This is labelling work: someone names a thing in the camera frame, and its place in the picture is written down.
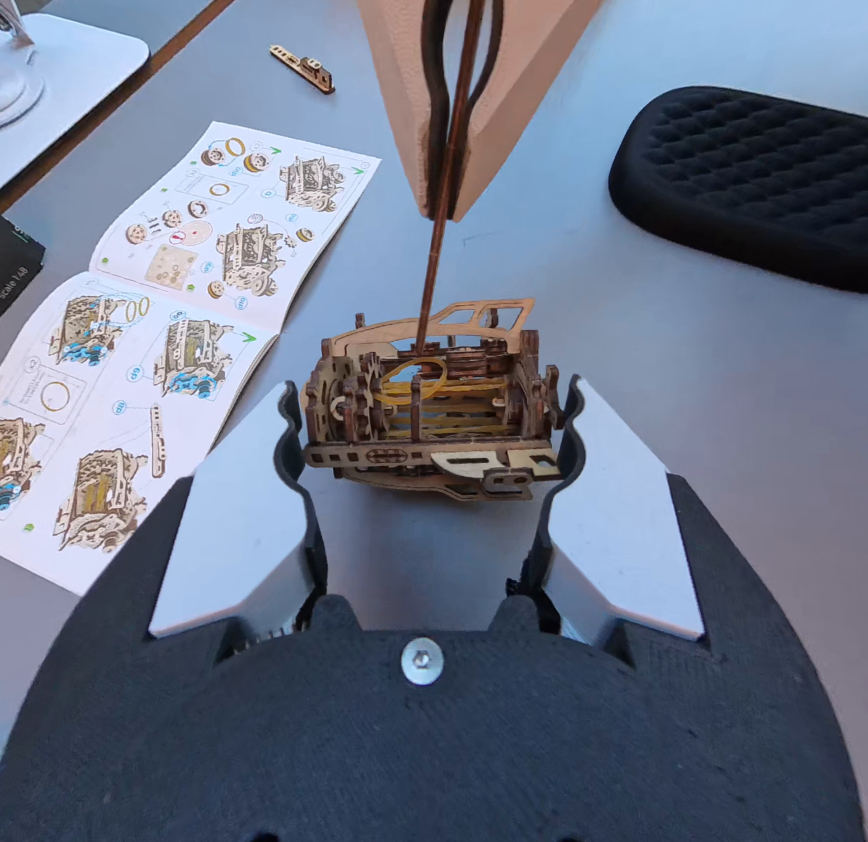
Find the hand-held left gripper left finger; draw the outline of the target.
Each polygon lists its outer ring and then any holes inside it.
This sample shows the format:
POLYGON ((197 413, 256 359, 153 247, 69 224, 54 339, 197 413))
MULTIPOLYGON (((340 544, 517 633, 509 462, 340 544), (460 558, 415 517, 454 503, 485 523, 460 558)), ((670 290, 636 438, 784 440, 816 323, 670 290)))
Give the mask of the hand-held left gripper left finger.
POLYGON ((238 617, 245 634, 302 630, 327 561, 298 432, 298 391, 274 387, 193 475, 149 632, 238 617))

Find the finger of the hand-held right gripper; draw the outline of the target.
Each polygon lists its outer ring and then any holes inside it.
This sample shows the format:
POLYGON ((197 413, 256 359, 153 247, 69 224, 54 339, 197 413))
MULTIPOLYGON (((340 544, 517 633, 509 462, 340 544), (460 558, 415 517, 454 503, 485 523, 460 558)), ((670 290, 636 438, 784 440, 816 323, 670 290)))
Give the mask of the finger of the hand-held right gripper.
POLYGON ((421 214, 435 216, 450 122, 443 38, 453 0, 358 0, 396 147, 421 214))
POLYGON ((450 218, 462 219, 491 183, 603 1, 493 0, 450 218))

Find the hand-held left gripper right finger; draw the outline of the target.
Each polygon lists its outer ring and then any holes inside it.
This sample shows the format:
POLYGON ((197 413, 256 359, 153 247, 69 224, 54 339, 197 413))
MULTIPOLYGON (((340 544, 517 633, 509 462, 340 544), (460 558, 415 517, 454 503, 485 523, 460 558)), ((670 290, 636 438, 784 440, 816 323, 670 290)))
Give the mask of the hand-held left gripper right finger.
POLYGON ((541 589, 560 635, 604 644, 622 620, 687 640, 705 633, 665 464, 574 376, 564 482, 541 515, 541 589))

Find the wooden mechanical model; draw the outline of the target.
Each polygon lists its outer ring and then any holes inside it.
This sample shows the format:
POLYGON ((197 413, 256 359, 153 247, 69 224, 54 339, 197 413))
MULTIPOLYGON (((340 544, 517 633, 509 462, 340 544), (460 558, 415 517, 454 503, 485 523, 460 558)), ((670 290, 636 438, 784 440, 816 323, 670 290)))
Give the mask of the wooden mechanical model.
POLYGON ((307 464, 384 489, 458 501, 532 498, 561 479, 551 434, 563 426, 559 370, 539 366, 533 298, 464 301, 429 317, 322 341, 301 398, 307 464))

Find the thin wooden model part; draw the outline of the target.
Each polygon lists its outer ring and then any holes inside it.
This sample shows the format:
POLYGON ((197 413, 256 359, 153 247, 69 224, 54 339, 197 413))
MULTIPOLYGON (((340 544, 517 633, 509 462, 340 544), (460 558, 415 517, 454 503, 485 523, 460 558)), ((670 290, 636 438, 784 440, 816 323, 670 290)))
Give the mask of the thin wooden model part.
POLYGON ((445 146, 440 161, 440 172, 437 183, 437 206, 432 217, 433 228, 416 337, 416 353, 418 357, 422 356, 425 349, 425 338, 439 270, 443 236, 450 216, 452 186, 454 185, 454 176, 459 171, 462 160, 461 137, 463 134, 466 134, 470 120, 467 104, 470 96, 476 52, 481 35, 485 1, 470 0, 464 28, 461 59, 451 105, 448 136, 444 143, 445 146))

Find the small wooden model part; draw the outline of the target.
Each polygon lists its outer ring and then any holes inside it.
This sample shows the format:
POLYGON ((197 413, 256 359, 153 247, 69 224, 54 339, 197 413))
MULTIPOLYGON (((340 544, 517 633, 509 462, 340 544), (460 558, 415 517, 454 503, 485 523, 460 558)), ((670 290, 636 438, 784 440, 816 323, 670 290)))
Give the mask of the small wooden model part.
POLYGON ((334 93, 335 88, 331 73, 319 60, 308 56, 299 58, 297 55, 277 44, 273 44, 269 47, 269 54, 317 88, 322 94, 331 95, 334 93))

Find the black model kit box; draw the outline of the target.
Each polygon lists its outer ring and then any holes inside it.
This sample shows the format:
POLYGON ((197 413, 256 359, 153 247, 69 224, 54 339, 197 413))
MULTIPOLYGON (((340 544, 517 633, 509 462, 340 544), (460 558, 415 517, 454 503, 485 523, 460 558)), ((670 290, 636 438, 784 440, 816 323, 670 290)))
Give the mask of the black model kit box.
POLYGON ((44 254, 41 243, 1 216, 1 315, 41 272, 44 254))

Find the assembly instruction booklet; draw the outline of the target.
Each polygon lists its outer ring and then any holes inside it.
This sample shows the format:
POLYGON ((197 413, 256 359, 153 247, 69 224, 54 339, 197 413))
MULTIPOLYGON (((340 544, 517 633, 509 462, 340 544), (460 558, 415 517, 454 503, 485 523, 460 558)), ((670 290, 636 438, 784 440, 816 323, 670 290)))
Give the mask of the assembly instruction booklet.
POLYGON ((2 363, 1 553, 82 596, 206 457, 376 157, 213 122, 2 363))

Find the black padded wrist rest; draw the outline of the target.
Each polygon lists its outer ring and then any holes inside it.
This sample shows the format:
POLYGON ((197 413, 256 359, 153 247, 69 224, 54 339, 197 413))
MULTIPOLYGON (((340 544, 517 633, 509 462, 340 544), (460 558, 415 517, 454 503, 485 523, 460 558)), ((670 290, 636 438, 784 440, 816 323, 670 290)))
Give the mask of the black padded wrist rest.
POLYGON ((636 226, 793 279, 867 293, 867 119, 708 86, 650 101, 609 194, 636 226))

